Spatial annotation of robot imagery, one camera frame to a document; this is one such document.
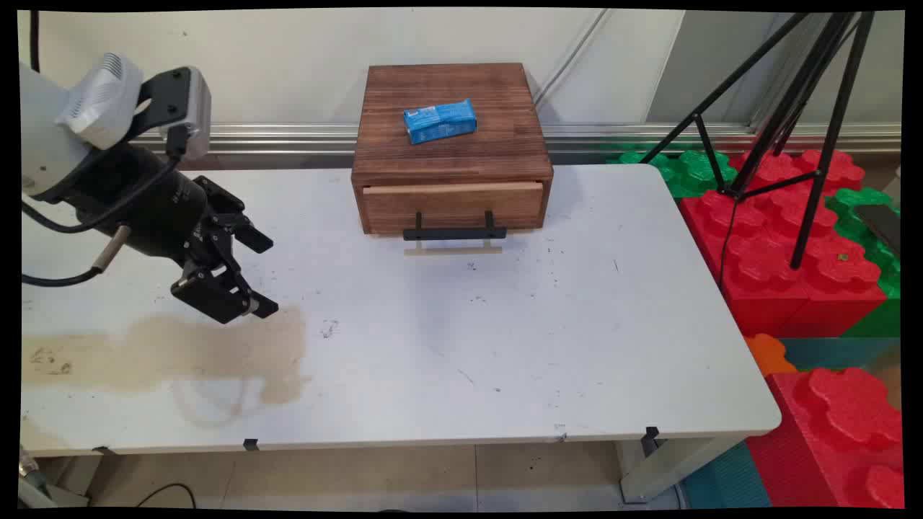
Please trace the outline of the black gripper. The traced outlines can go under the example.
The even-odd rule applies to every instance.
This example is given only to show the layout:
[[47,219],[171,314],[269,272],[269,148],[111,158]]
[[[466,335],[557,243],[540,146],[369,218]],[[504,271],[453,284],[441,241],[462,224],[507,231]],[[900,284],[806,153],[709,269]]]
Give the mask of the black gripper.
[[62,224],[34,210],[34,221],[62,234],[97,230],[113,236],[129,228],[126,245],[150,257],[168,257],[182,268],[171,294],[218,323],[248,314],[266,319],[279,305],[244,279],[231,249],[231,236],[261,254],[274,246],[245,214],[244,201],[204,175],[191,179],[144,148],[122,143],[92,150],[63,181],[34,196],[43,203],[66,203],[78,223]]

